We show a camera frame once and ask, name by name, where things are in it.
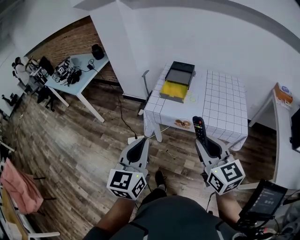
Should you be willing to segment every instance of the pink cloth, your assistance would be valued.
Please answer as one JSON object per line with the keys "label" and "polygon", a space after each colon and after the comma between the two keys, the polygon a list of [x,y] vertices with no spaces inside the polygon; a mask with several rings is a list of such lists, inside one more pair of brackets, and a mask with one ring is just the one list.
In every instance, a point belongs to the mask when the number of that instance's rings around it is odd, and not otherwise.
{"label": "pink cloth", "polygon": [[18,171],[7,158],[0,182],[18,206],[20,213],[37,212],[43,203],[43,197],[36,187],[33,178]]}

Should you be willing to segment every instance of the black speaker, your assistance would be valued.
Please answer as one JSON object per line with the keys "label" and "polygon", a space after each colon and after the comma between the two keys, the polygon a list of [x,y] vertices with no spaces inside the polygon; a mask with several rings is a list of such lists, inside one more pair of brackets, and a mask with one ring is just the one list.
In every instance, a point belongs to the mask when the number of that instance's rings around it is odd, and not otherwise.
{"label": "black speaker", "polygon": [[100,60],[104,57],[102,48],[98,44],[92,46],[92,54],[96,60]]}

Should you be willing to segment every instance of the black monitor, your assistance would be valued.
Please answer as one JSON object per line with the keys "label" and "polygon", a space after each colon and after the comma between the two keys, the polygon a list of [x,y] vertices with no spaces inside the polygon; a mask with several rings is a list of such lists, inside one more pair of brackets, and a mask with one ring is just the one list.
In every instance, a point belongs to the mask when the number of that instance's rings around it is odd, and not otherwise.
{"label": "black monitor", "polygon": [[266,221],[274,218],[287,189],[261,180],[239,216],[245,220]]}

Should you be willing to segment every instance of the shoe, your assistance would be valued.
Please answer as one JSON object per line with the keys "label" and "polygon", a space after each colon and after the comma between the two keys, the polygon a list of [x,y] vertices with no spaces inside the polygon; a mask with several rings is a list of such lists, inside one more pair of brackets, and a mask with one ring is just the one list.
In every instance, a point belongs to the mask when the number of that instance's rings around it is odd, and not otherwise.
{"label": "shoe", "polygon": [[165,184],[165,179],[166,178],[167,177],[164,177],[164,175],[161,171],[157,171],[155,173],[155,182],[156,182],[157,187],[159,185],[164,185],[165,186],[165,191],[167,190],[167,187],[166,187],[166,184]]}

